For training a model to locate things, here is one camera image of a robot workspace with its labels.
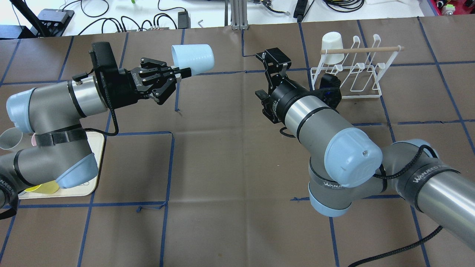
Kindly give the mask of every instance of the black wire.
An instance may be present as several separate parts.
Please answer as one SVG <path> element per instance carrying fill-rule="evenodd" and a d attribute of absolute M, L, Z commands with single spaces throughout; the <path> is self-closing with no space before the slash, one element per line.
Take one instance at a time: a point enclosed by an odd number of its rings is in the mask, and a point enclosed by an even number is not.
<path fill-rule="evenodd" d="M 131 21 L 133 21 L 133 22 L 137 25 L 137 28 L 138 28 L 137 30 L 140 31 L 140 26 L 139 26 L 139 24 L 138 24 L 135 20 L 129 18 L 128 16 L 121 16 L 121 17 L 120 17 L 120 21 L 122 22 L 122 26 L 123 26 L 124 31 L 127 31 L 127 29 L 125 28 L 125 24 L 124 24 L 124 22 L 123 22 L 123 21 L 124 21 L 124 18 L 130 19 Z"/>
<path fill-rule="evenodd" d="M 386 253 L 383 253 L 383 254 L 379 254 L 379 255 L 376 255 L 376 256 L 368 257 L 368 258 L 353 262 L 348 267 L 356 267 L 356 266 L 361 265 L 363 263 L 367 263 L 367 262 L 374 261 L 374 260 L 377 260 L 377 259 L 380 259 L 380 258 L 388 257 L 388 256 L 391 256 L 391 255 L 394 255 L 394 254 L 397 254 L 397 253 L 401 253 L 401 252 L 407 251 L 407 250 L 412 249 L 412 248 L 416 248 L 416 247 L 420 246 L 421 244 L 426 243 L 427 241 L 431 240 L 442 229 L 443 229 L 443 227 L 439 226 L 432 233 L 430 233 L 428 236 L 424 237 L 423 239 L 421 239 L 421 240 L 419 240 L 415 243 L 412 243 L 412 244 L 410 244 L 408 246 L 405 246 L 403 248 L 395 249 L 395 250 L 390 251 L 390 252 L 386 252 Z"/>
<path fill-rule="evenodd" d="M 290 138 L 295 138 L 294 135 L 288 134 L 288 133 L 284 132 L 284 130 L 287 130 L 287 127 L 280 128 L 279 132 L 280 132 L 281 135 L 286 136 L 286 137 L 290 137 Z"/>
<path fill-rule="evenodd" d="M 359 10 L 363 7 L 364 0 L 323 0 L 325 4 L 332 10 L 340 13 L 349 13 Z"/>
<path fill-rule="evenodd" d="M 140 27 L 140 28 L 142 28 L 142 30 L 145 29 L 145 28 L 143 27 L 143 25 L 144 25 L 146 22 L 150 23 L 150 27 L 151 27 L 151 28 L 153 27 L 152 22 L 151 22 L 150 20 L 146 19 L 146 20 L 144 20 L 144 21 L 142 22 L 142 27 Z"/>
<path fill-rule="evenodd" d="M 15 13 L 15 17 L 17 17 L 18 26 L 21 26 L 20 20 L 18 19 L 18 15 L 17 15 L 17 12 L 15 11 L 15 7 L 13 6 L 13 3 L 11 4 L 11 9 L 13 9 L 13 13 Z"/>
<path fill-rule="evenodd" d="M 160 15 L 166 15 L 166 13 L 158 13 L 158 14 L 156 14 L 155 16 L 153 16 L 153 25 L 154 25 L 154 26 L 157 26 L 157 24 L 155 23 L 155 21 L 157 20 L 157 17 L 160 16 Z"/>
<path fill-rule="evenodd" d="M 98 18 L 102 15 L 104 15 L 105 13 L 107 13 L 109 11 L 109 2 L 107 2 L 107 0 L 101 0 L 102 2 L 105 2 L 107 4 L 107 9 L 100 15 L 97 15 L 97 16 L 91 16 L 91 15 L 88 15 L 85 11 L 84 11 L 84 8 L 83 8 L 83 0 L 80 0 L 80 4 L 81 4 L 81 10 L 83 11 L 84 15 L 90 17 L 90 18 Z"/>
<path fill-rule="evenodd" d="M 169 11 L 169 10 L 175 10 L 175 9 L 183 9 L 183 10 L 186 12 L 186 8 L 182 8 L 182 7 L 175 7 L 175 8 L 171 8 L 171 9 L 167 9 L 167 10 L 161 10 L 161 9 L 160 9 L 160 0 L 158 0 L 157 8 L 158 8 L 158 10 L 160 10 L 160 11 Z"/>
<path fill-rule="evenodd" d="M 305 19 L 305 16 L 307 16 L 308 11 L 312 7 L 312 5 L 314 5 L 314 3 L 315 3 L 315 0 L 313 0 L 312 3 L 310 4 L 310 6 L 307 8 L 307 11 L 305 12 L 304 17 L 302 18 L 302 21 Z"/>
<path fill-rule="evenodd" d="M 116 136 L 116 135 L 119 134 L 119 124 L 117 122 L 117 116 L 115 115 L 115 110 L 112 108 L 111 99 L 109 97 L 109 91 L 107 90 L 106 86 L 104 86 L 104 91 L 105 91 L 105 99 L 106 99 L 107 104 L 109 105 L 109 109 L 111 111 L 112 122 L 114 123 L 115 131 L 113 133 L 108 133 L 108 132 L 104 132 L 104 131 L 94 129 L 94 128 L 86 128 L 84 130 L 104 134 L 104 135 L 107 135 L 107 136 Z"/>
<path fill-rule="evenodd" d="M 157 18 L 157 26 L 158 26 L 159 28 L 160 28 L 160 26 L 159 26 L 159 24 L 158 24 L 158 20 L 159 20 L 161 17 L 169 18 L 169 19 L 173 22 L 173 24 L 174 24 L 174 26 L 175 26 L 175 29 L 178 29 L 177 24 L 175 23 L 175 21 L 174 21 L 170 16 L 168 16 L 167 14 L 163 14 L 163 15 L 158 16 L 158 18 Z"/>
<path fill-rule="evenodd" d="M 423 144 L 422 146 L 419 147 L 419 150 L 417 151 L 416 155 L 412 160 L 404 166 L 399 172 L 393 174 L 393 175 L 379 175 L 379 174 L 374 174 L 373 177 L 379 178 L 379 179 L 385 179 L 385 180 L 390 180 L 390 179 L 395 179 L 398 178 L 399 176 L 403 175 L 405 172 L 407 172 L 414 164 L 416 161 L 421 157 L 422 153 L 424 152 L 424 149 L 429 150 L 430 154 L 432 157 L 437 158 L 436 152 L 428 145 Z"/>
<path fill-rule="evenodd" d="M 115 27 L 117 28 L 117 32 L 120 32 L 119 26 L 117 25 L 117 23 L 116 23 L 112 18 L 107 18 L 107 19 L 105 19 L 104 22 L 102 23 L 101 33 L 104 33 L 104 24 L 105 24 L 108 20 L 112 21 L 112 22 L 114 23 Z"/>
<path fill-rule="evenodd" d="M 86 28 L 84 28 L 82 31 L 80 31 L 78 33 L 78 35 L 81 35 L 81 33 L 83 33 L 87 28 L 89 28 L 91 25 L 93 25 L 94 23 L 100 21 L 100 20 L 103 20 L 103 19 L 112 19 L 112 18 L 100 18 L 100 19 L 96 19 L 94 20 L 93 22 L 91 22 L 89 25 L 86 26 Z"/>
<path fill-rule="evenodd" d="M 74 4 L 74 3 L 77 3 L 77 2 L 80 2 L 80 1 L 82 1 L 82 0 L 72 1 L 71 3 L 65 5 L 65 6 L 61 9 L 61 11 L 64 11 L 64 9 L 65 9 L 67 6 L 70 6 L 70 5 L 72 5 L 72 4 Z"/>
<path fill-rule="evenodd" d="M 265 7 L 266 7 L 269 11 L 274 12 L 274 13 L 277 13 L 277 14 L 287 14 L 287 12 L 285 12 L 285 11 L 277 11 L 277 10 L 274 10 L 274 9 L 272 9 L 272 7 L 270 7 L 270 6 L 265 6 Z"/>

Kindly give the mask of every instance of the dish rack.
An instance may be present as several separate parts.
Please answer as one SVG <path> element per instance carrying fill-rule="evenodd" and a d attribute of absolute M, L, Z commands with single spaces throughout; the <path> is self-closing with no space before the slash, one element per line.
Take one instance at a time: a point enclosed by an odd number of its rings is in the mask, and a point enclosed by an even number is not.
<path fill-rule="evenodd" d="M 325 73 L 329 73 L 332 75 L 337 75 L 339 72 L 348 70 L 348 74 L 346 78 L 342 81 L 340 88 L 343 85 L 351 82 L 353 80 L 352 85 L 350 87 L 350 92 L 352 93 L 360 93 L 366 90 L 368 85 L 371 85 L 370 90 L 374 91 L 375 94 L 367 94 L 367 95 L 345 95 L 342 96 L 343 99 L 345 98 L 379 98 L 382 96 L 381 86 L 379 81 L 386 73 L 388 68 L 391 66 L 394 59 L 397 57 L 399 52 L 404 50 L 402 46 L 396 47 L 380 47 L 381 44 L 381 37 L 377 34 L 373 35 L 373 45 L 370 48 L 360 48 L 361 42 L 358 36 L 353 36 L 353 44 L 351 48 L 347 49 L 324 49 L 320 50 L 320 62 L 318 67 L 312 67 L 310 69 L 311 76 L 312 76 L 312 88 L 313 90 L 318 89 L 316 88 L 317 78 L 319 74 L 324 71 Z M 392 52 L 391 56 L 388 58 L 388 61 L 374 63 L 374 56 L 378 52 Z M 366 53 L 366 60 L 365 62 L 356 62 L 356 58 L 358 54 Z M 327 55 L 331 54 L 344 54 L 344 59 L 339 64 L 328 65 L 325 64 L 325 59 Z M 355 88 L 355 83 L 358 80 L 360 75 L 363 71 L 369 73 L 369 77 L 366 80 L 366 83 L 362 88 Z"/>

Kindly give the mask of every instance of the blue tape line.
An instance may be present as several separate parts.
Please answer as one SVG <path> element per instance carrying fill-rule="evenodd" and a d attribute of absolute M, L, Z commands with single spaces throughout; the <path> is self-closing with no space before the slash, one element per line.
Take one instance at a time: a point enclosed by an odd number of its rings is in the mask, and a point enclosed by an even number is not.
<path fill-rule="evenodd" d="M 407 67 L 407 66 L 433 66 L 435 63 L 400 63 L 400 64 L 391 64 L 391 67 Z"/>
<path fill-rule="evenodd" d="M 112 113 L 109 111 L 109 116 L 107 117 L 107 123 L 105 124 L 105 131 L 109 132 L 109 127 L 111 126 Z"/>
<path fill-rule="evenodd" d="M 185 43 L 185 29 L 181 32 L 181 42 L 180 44 L 183 45 Z M 180 111 L 178 108 L 178 100 L 180 98 L 180 84 L 178 83 L 176 85 L 176 90 L 175 90 L 175 111 Z"/>
<path fill-rule="evenodd" d="M 69 53 L 71 52 L 71 47 L 73 47 L 74 36 L 71 37 L 71 41 L 69 42 L 69 47 L 67 48 L 66 56 L 64 58 L 63 66 L 61 67 L 61 71 L 59 72 L 58 81 L 61 80 L 61 76 L 63 75 L 64 68 L 66 67 L 67 58 Z"/>
<path fill-rule="evenodd" d="M 304 57 L 305 57 L 305 66 L 307 70 L 307 79 L 308 79 L 308 89 L 312 91 L 312 75 L 310 73 L 310 67 L 308 64 L 308 54 L 307 54 L 307 46 L 305 45 L 305 37 L 304 37 L 304 30 L 302 30 L 302 24 L 298 24 L 298 28 L 300 31 L 300 38 L 302 39 L 302 47 L 304 49 Z"/>
<path fill-rule="evenodd" d="M 294 198 L 291 199 L 290 201 L 297 201 L 297 202 L 300 202 L 300 201 L 310 201 L 310 197 L 303 197 L 303 198 L 294 197 Z"/>
<path fill-rule="evenodd" d="M 438 62 L 439 65 L 455 65 L 455 64 L 472 64 L 475 61 L 449 61 L 449 62 Z"/>
<path fill-rule="evenodd" d="M 79 204 L 27 204 L 19 205 L 19 209 L 37 209 L 37 208 L 85 208 L 89 207 L 87 203 Z"/>
<path fill-rule="evenodd" d="M 167 195 L 166 202 L 170 200 L 170 188 L 171 188 L 171 172 L 173 170 L 173 155 L 175 152 L 175 137 L 171 136 L 170 147 L 170 160 L 168 164 L 168 183 L 167 183 Z M 167 232 L 167 219 L 168 219 L 168 204 L 165 206 L 165 213 L 163 215 L 163 226 L 161 229 L 161 248 L 160 248 L 160 267 L 163 267 L 163 258 L 165 256 L 165 236 Z"/>
<path fill-rule="evenodd" d="M 413 125 L 413 124 L 452 124 L 452 123 L 459 123 L 460 120 L 454 121 L 425 121 L 425 122 L 399 122 L 398 125 Z"/>
<path fill-rule="evenodd" d="M 340 261 L 338 259 L 338 248 L 336 246 L 336 237 L 335 237 L 335 226 L 333 225 L 333 218 L 328 217 L 330 221 L 330 232 L 332 233 L 332 243 L 333 243 L 333 254 L 335 256 L 335 266 L 340 267 Z"/>
<path fill-rule="evenodd" d="M 198 75 L 220 75 L 220 74 L 235 74 L 235 73 L 240 73 L 240 72 L 245 72 L 244 70 L 239 70 L 239 71 L 222 71 L 222 72 L 205 72 L 205 73 L 200 73 Z"/>
<path fill-rule="evenodd" d="M 13 224 L 15 223 L 15 218 L 16 217 L 17 216 L 15 215 L 11 218 L 10 225 L 8 226 L 7 235 L 5 236 L 5 240 L 3 241 L 3 246 L 1 247 L 1 251 L 0 251 L 0 262 L 3 259 L 3 254 L 5 253 L 5 249 L 7 248 L 8 239 L 10 238 L 11 229 L 13 228 Z"/>
<path fill-rule="evenodd" d="M 444 87 L 447 91 L 447 94 L 450 98 L 450 101 L 452 102 L 452 105 L 454 106 L 455 112 L 457 113 L 457 116 L 460 120 L 460 123 L 462 124 L 462 128 L 464 129 L 464 132 L 465 132 L 465 135 L 467 137 L 468 143 L 470 144 L 470 147 L 472 148 L 472 153 L 475 154 L 475 146 L 474 146 L 474 143 L 472 141 L 472 138 L 470 137 L 470 134 L 468 133 L 467 126 L 465 125 L 464 119 L 462 118 L 462 114 L 460 113 L 460 111 L 457 107 L 457 104 L 455 103 L 455 99 L 452 96 L 452 93 L 450 92 L 450 88 L 448 87 L 447 81 L 445 80 L 444 74 L 442 73 L 442 69 L 440 68 L 440 64 L 437 61 L 437 57 L 434 53 L 434 50 L 432 49 L 432 47 L 430 45 L 429 39 L 427 38 L 426 31 L 424 30 L 424 26 L 422 25 L 422 21 L 420 20 L 419 17 L 418 17 L 418 22 L 419 22 L 420 29 L 422 31 L 422 35 L 424 36 L 424 40 L 426 41 L 427 46 L 429 47 L 430 54 L 432 55 L 432 57 L 433 57 L 433 59 L 436 63 L 437 70 L 439 71 L 439 75 L 442 78 L 442 82 L 444 83 Z"/>
<path fill-rule="evenodd" d="M 244 55 L 244 30 L 241 30 L 241 56 L 242 57 L 253 57 L 255 55 Z"/>
<path fill-rule="evenodd" d="M 122 63 L 124 63 L 125 49 L 127 48 L 127 41 L 129 40 L 129 33 L 125 34 L 125 41 L 123 42 L 122 56 L 120 58 L 119 68 L 122 68 Z"/>
<path fill-rule="evenodd" d="M 366 200 L 375 200 L 375 199 L 400 199 L 399 195 L 374 195 L 364 198 Z"/>
<path fill-rule="evenodd" d="M 91 194 L 91 199 L 89 201 L 89 208 L 87 209 L 86 224 L 84 226 L 83 239 L 81 241 L 81 249 L 79 251 L 79 258 L 77 259 L 77 267 L 81 267 L 81 262 L 83 260 L 84 246 L 86 245 L 87 230 L 89 229 L 89 221 L 91 219 L 92 204 L 94 202 L 95 192 Z"/>
<path fill-rule="evenodd" d="M 434 5 L 432 4 L 432 1 L 431 0 L 426 0 L 426 1 L 427 1 L 427 4 L 430 6 L 430 9 L 434 13 L 434 16 L 438 16 L 439 14 L 437 13 L 436 8 L 434 8 Z"/>
<path fill-rule="evenodd" d="M 420 232 L 419 221 L 417 220 L 416 210 L 412 206 L 411 206 L 411 213 L 412 213 L 412 218 L 414 219 L 414 224 L 416 225 L 417 237 L 419 238 L 419 240 L 421 240 L 422 234 Z M 430 267 L 429 257 L 427 256 L 426 246 L 424 245 L 424 243 L 420 245 L 420 248 L 422 250 L 422 255 L 424 256 L 426 267 Z"/>
<path fill-rule="evenodd" d="M 364 33 L 363 33 L 363 28 L 361 27 L 361 23 L 360 23 L 360 20 L 357 19 L 356 20 L 356 23 L 358 24 L 358 28 L 360 29 L 360 34 L 361 34 L 361 39 L 363 41 L 363 44 L 364 44 L 364 47 L 368 47 L 368 44 L 366 44 L 366 38 L 364 37 Z"/>
<path fill-rule="evenodd" d="M 15 55 L 17 53 L 18 47 L 20 46 L 21 39 L 18 39 L 17 45 L 15 46 L 15 49 L 13 50 L 13 54 L 11 54 L 10 61 L 8 62 L 7 68 L 5 69 L 5 73 L 3 74 L 3 77 L 1 78 L 0 84 L 4 84 L 3 82 L 5 81 L 5 78 L 7 77 L 8 70 L 11 67 L 11 63 L 13 62 L 13 59 L 15 58 Z"/>
<path fill-rule="evenodd" d="M 92 207 L 126 207 L 126 206 L 150 206 L 163 205 L 166 201 L 144 201 L 144 202 L 115 202 L 115 203 L 93 203 Z"/>
<path fill-rule="evenodd" d="M 382 123 L 362 123 L 362 124 L 353 124 L 353 126 L 381 126 Z"/>
<path fill-rule="evenodd" d="M 184 45 L 184 44 L 185 44 L 185 29 L 183 29 L 183 31 L 181 32 L 181 41 L 180 41 L 180 44 L 181 44 L 181 45 Z"/>
<path fill-rule="evenodd" d="M 161 131 L 161 132 L 136 132 L 136 133 L 119 133 L 117 136 L 123 136 L 123 135 L 151 135 L 151 134 L 173 134 L 168 131 Z"/>

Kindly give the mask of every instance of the metal bracket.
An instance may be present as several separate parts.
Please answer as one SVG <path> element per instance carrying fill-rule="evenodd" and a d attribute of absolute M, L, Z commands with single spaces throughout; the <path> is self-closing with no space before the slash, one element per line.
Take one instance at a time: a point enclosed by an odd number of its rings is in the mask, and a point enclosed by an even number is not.
<path fill-rule="evenodd" d="M 231 29 L 248 29 L 247 0 L 231 0 Z"/>

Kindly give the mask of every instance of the black strap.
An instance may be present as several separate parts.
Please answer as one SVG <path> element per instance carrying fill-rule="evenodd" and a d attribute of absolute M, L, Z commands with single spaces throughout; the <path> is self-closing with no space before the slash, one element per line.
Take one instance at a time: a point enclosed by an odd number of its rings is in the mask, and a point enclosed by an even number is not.
<path fill-rule="evenodd" d="M 20 179 L 25 185 L 37 186 L 36 184 L 32 184 L 29 181 L 27 181 L 20 172 L 20 168 L 18 167 L 18 157 L 20 156 L 20 152 L 22 151 L 23 150 L 18 151 L 17 154 L 15 155 L 15 158 L 13 159 L 13 168 L 15 169 L 15 173 L 17 174 L 18 179 Z"/>
<path fill-rule="evenodd" d="M 0 174 L 0 190 L 5 195 L 5 203 L 9 203 L 11 208 L 0 213 L 0 219 L 7 219 L 17 214 L 18 194 L 14 190 L 14 185 L 5 176 Z"/>
<path fill-rule="evenodd" d="M 37 134 L 35 138 L 38 146 L 53 146 L 60 143 L 87 139 L 87 135 L 83 128 L 77 128 L 69 131 Z"/>
<path fill-rule="evenodd" d="M 322 107 L 319 107 L 319 108 L 316 108 L 314 110 L 312 110 L 311 112 L 309 112 L 307 114 L 307 116 L 305 116 L 305 118 L 303 120 L 300 121 L 300 124 L 298 125 L 297 127 L 297 133 L 296 133 L 296 137 L 297 139 L 300 141 L 300 129 L 302 128 L 302 126 L 304 125 L 304 123 L 308 120 L 308 118 L 310 118 L 313 114 L 323 110 L 323 109 L 331 109 L 327 106 L 322 106 Z"/>

